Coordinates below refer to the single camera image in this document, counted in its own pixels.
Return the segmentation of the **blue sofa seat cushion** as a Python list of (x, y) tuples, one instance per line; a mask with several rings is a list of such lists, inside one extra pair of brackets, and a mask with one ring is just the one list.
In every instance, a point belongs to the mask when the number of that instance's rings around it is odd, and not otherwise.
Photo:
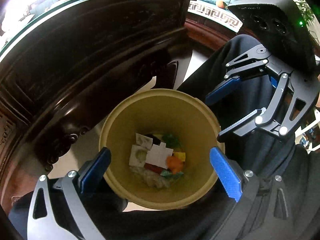
[(237, 33), (243, 23), (228, 7), (238, 0), (195, 0), (190, 1), (188, 11), (214, 21)]

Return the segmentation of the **wooden glass-top coffee table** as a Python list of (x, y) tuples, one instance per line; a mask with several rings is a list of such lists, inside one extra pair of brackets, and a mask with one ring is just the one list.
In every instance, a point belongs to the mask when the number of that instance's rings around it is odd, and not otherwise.
[(1, 51), (1, 206), (34, 189), (71, 145), (153, 77), (176, 89), (194, 0), (70, 0)]

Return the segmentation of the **potted green corner plant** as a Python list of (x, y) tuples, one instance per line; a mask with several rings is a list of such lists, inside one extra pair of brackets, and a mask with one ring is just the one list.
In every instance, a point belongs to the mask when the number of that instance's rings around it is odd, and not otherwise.
[(312, 12), (306, 0), (296, 0), (296, 5), (303, 16), (304, 21), (306, 22), (309, 33), (316, 41), (316, 44), (319, 45), (319, 21), (317, 20), (315, 14)]

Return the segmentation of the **yellow trash bin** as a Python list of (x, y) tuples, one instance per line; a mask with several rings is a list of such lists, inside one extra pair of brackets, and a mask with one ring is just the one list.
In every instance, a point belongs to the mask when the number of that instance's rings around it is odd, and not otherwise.
[[(111, 151), (104, 178), (121, 198), (155, 209), (180, 209), (202, 198), (218, 179), (209, 159), (220, 124), (199, 99), (170, 89), (151, 89), (122, 101), (108, 115), (100, 133), (99, 148)], [(166, 189), (149, 187), (129, 168), (136, 134), (173, 134), (186, 153), (183, 176)]]

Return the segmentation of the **person dark trouser legs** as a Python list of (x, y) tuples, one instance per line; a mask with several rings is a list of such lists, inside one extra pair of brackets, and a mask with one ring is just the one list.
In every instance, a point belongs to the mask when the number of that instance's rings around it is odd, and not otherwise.
[[(260, 42), (248, 35), (232, 38), (178, 90), (204, 100), (222, 80), (227, 61), (257, 45)], [(217, 113), (221, 127), (226, 128), (254, 107), (269, 103), (273, 90), (268, 78), (256, 77), (210, 109)], [(319, 239), (319, 153), (307, 154), (293, 137), (280, 142), (263, 132), (227, 142), (226, 153), (242, 172), (251, 170), (262, 183), (254, 194), (250, 191), (255, 197), (250, 205), (248, 201), (242, 204), (242, 200), (236, 204), (218, 183), (208, 198), (185, 210), (121, 215), (119, 208), (127, 204), (101, 182), (85, 202), (90, 222), (95, 222), (93, 228), (99, 229), (104, 239), (217, 239), (218, 233), (224, 234), (221, 239)], [(280, 200), (280, 186), (285, 186), (286, 203)], [(79, 234), (62, 191), (52, 187), (49, 183), (56, 202), (54, 214), (62, 224), (47, 223), (36, 230), (33, 227), (31, 234), (39, 239), (68, 239), (58, 236), (53, 228), (62, 225), (72, 239), (89, 239)], [(290, 211), (286, 219), (284, 204)]]

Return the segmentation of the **clear plastic bag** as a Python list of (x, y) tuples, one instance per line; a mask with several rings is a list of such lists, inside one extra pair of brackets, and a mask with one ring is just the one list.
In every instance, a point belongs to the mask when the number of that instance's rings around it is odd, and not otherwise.
[(130, 166), (130, 170), (138, 176), (148, 187), (167, 189), (171, 182), (159, 174), (143, 167)]

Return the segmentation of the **white paper pieces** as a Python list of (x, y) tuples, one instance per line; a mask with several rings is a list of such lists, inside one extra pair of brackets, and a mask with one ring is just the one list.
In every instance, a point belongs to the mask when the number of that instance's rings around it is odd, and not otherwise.
[(145, 164), (162, 169), (168, 169), (167, 158), (172, 156), (173, 149), (167, 148), (166, 143), (160, 141), (154, 144), (151, 137), (136, 133), (136, 143), (131, 147), (129, 165), (132, 167), (144, 167)]

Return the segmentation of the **dark wooden long sofa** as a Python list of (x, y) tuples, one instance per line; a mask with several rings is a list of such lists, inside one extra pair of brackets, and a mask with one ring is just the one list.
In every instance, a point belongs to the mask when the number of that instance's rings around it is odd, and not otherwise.
[(228, 40), (239, 34), (252, 35), (252, 31), (242, 25), (239, 32), (230, 29), (214, 21), (188, 12), (185, 26), (189, 30), (189, 37), (200, 44), (217, 50)]

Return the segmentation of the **green paper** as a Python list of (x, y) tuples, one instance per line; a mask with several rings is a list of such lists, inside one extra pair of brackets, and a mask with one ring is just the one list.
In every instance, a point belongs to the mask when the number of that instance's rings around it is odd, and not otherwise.
[[(162, 136), (162, 141), (166, 143), (166, 148), (173, 149), (172, 154), (170, 156), (173, 155), (178, 157), (181, 161), (184, 162), (184, 165), (185, 165), (186, 153), (183, 151), (178, 137), (176, 137), (173, 134), (164, 134)], [(163, 170), (161, 173), (161, 176), (163, 176), (164, 178), (172, 179), (172, 180), (178, 179), (183, 175), (184, 175), (183, 170), (182, 172), (179, 172), (177, 174), (172, 174), (172, 172), (168, 169), (168, 167), (165, 170)]]

